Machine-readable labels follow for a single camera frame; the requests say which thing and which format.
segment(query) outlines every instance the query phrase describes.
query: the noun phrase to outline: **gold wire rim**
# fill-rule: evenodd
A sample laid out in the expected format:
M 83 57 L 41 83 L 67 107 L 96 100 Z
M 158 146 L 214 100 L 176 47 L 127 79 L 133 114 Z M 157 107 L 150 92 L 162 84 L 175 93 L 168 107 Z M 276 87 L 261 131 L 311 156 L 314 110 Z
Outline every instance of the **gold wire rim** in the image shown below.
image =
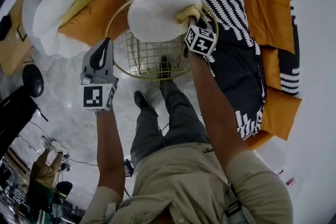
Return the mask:
M 112 16 L 112 18 L 110 19 L 109 21 L 109 24 L 107 25 L 107 28 L 106 28 L 106 31 L 105 31 L 105 37 L 108 36 L 108 32 L 109 32 L 109 29 L 110 29 L 110 26 L 111 26 L 111 23 L 113 22 L 113 20 L 117 17 L 117 15 L 124 9 L 126 8 L 127 6 L 131 5 L 133 3 L 134 0 L 130 0 L 128 2 L 126 2 L 125 4 L 123 4 L 116 12 L 115 14 Z M 213 22 L 214 22 L 214 25 L 215 25 L 215 31 L 216 31 L 216 45 L 217 45 L 217 41 L 218 41 L 218 22 L 216 20 L 216 17 L 214 15 L 214 13 L 212 12 L 212 10 L 209 8 L 209 6 L 204 3 L 203 1 L 202 2 L 202 6 L 204 6 L 207 11 L 211 14 L 211 17 L 213 19 Z M 188 74 L 190 71 L 191 71 L 191 68 L 189 68 L 188 70 L 186 70 L 185 72 L 182 72 L 180 74 L 177 74 L 173 77 L 169 77 L 169 78 L 163 78 L 163 79 L 160 79 L 160 78 L 144 78 L 144 77 L 138 77 L 138 76 L 135 76 L 129 72 L 127 72 L 126 70 L 124 70 L 123 68 L 121 68 L 115 60 L 113 60 L 113 64 L 121 71 L 123 72 L 124 74 L 127 74 L 129 75 L 130 77 L 132 78 L 136 78 L 136 79 L 141 79 L 141 80 L 146 80 L 146 81 L 164 81 L 164 80 L 170 80 L 170 79 L 176 79 L 176 78 L 179 78 L 181 76 L 184 76 L 186 74 Z

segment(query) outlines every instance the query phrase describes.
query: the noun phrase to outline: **cable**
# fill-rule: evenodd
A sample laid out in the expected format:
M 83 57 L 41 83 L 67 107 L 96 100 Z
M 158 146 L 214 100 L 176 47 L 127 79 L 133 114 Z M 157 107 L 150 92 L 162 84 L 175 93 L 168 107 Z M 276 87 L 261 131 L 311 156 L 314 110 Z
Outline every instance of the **cable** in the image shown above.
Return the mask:
M 40 130 L 41 130 L 42 132 L 44 132 L 44 134 L 47 136 L 49 142 L 51 143 L 51 140 L 50 140 L 49 136 L 47 135 L 47 133 L 46 133 L 40 126 L 38 126 L 35 122 L 32 122 L 32 121 L 29 121 L 29 122 L 32 123 L 33 125 L 39 127 Z
M 29 144 L 29 142 L 28 142 L 27 140 L 25 140 L 21 135 L 18 135 L 17 137 L 21 137 L 21 138 L 28 144 L 29 148 L 33 149 L 33 150 L 36 152 L 36 154 L 38 154 L 37 151 L 36 151 L 36 149 L 34 149 L 34 148 Z
M 66 164 L 68 161 L 73 161 L 73 162 L 75 162 L 75 163 L 83 163 L 83 164 L 87 164 L 87 165 L 90 165 L 90 166 L 96 166 L 96 167 L 98 167 L 97 164 L 89 164 L 89 163 L 86 163 L 86 162 L 79 162 L 79 161 L 76 161 L 76 160 L 74 160 L 74 159 L 67 159 L 67 160 L 64 162 L 64 164 Z
M 131 198 L 131 196 L 128 194 L 128 192 L 127 192 L 127 190 L 126 190 L 126 188 L 125 188 L 125 187 L 124 187 L 124 190 L 125 190 L 125 192 L 126 192 L 127 196 Z

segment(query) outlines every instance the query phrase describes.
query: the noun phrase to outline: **black shoe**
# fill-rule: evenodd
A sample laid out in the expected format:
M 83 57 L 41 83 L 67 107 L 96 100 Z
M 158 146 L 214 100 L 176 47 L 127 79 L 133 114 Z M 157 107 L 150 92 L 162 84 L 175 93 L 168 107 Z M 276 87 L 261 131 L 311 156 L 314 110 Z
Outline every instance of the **black shoe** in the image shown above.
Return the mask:
M 146 96 L 141 91 L 135 91 L 134 101 L 139 109 L 151 108 L 152 106 L 147 102 Z
M 169 58 L 164 55 L 161 57 L 159 62 L 159 71 L 160 71 L 160 79 L 170 78 L 170 74 L 172 72 L 172 65 L 169 62 Z

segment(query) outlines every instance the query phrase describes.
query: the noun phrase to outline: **shirt sleeve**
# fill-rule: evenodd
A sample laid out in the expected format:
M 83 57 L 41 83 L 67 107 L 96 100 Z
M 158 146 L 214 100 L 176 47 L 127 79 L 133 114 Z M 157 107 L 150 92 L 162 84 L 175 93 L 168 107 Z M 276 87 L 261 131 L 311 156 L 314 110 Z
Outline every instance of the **shirt sleeve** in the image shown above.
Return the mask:
M 235 156 L 225 172 L 238 200 L 257 223 L 293 223 L 287 187 L 252 151 Z
M 98 187 L 80 224 L 100 224 L 111 220 L 121 197 L 108 187 Z

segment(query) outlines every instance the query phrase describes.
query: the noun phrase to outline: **gray pants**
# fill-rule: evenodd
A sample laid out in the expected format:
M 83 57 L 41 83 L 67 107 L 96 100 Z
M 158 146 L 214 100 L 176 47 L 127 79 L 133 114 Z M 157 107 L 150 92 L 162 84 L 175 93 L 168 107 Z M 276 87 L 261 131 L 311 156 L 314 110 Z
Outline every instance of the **gray pants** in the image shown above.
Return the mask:
M 188 98 L 170 81 L 162 81 L 161 92 L 170 115 L 169 131 L 162 135 L 157 113 L 153 108 L 142 109 L 137 119 L 135 138 L 131 147 L 134 168 L 140 160 L 154 152 L 172 145 L 197 142 L 209 143 L 205 126 Z

